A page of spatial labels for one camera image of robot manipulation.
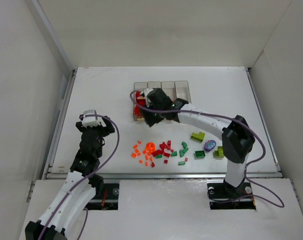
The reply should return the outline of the red flower lego piece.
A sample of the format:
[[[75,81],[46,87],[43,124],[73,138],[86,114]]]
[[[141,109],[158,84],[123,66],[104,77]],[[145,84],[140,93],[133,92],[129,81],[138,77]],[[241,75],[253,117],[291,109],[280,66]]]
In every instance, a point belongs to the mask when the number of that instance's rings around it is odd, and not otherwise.
[[[146,104],[146,99],[143,96],[143,93],[141,91],[137,91],[135,93],[135,101],[137,104],[144,106]]]

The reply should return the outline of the lime green stepped brick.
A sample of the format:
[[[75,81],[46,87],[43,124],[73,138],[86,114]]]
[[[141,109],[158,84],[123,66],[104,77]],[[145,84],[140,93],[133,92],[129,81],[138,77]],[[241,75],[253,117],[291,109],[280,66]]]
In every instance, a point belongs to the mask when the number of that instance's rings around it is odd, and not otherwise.
[[[204,132],[193,132],[190,136],[190,138],[198,143],[202,143],[205,139],[206,134]]]

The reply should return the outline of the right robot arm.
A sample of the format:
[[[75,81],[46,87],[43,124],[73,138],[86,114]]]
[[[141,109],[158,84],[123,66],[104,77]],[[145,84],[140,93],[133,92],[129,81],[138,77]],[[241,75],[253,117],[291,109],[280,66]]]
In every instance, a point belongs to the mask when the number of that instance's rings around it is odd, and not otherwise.
[[[149,127],[163,121],[175,121],[204,130],[222,142],[223,155],[227,159],[223,185],[232,197],[238,194],[245,181],[245,167],[255,143],[246,120],[204,113],[187,100],[174,101],[161,88],[147,88],[140,93],[145,99],[141,113]]]

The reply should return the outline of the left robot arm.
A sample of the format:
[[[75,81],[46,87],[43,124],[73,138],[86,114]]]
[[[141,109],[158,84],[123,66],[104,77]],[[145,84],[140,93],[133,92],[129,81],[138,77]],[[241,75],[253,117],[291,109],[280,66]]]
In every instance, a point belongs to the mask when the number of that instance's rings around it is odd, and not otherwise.
[[[82,210],[104,186],[103,177],[96,174],[104,138],[118,129],[109,117],[95,110],[84,111],[79,119],[75,126],[81,140],[66,180],[46,211],[26,225],[27,240],[66,240]]]

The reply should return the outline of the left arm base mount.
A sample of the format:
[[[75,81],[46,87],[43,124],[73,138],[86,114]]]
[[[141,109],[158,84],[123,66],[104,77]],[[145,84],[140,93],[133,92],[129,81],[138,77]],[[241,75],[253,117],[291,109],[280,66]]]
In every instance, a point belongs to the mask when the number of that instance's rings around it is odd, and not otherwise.
[[[108,182],[96,190],[96,195],[85,206],[89,211],[116,211],[119,207],[120,184]]]

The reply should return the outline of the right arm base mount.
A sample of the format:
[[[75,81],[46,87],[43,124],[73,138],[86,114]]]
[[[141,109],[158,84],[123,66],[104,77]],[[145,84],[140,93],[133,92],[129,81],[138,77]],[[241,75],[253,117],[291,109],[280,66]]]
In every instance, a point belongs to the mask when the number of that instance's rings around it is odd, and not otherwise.
[[[243,183],[236,191],[228,189],[224,182],[207,184],[207,197],[211,210],[256,210],[252,193],[249,182]]]

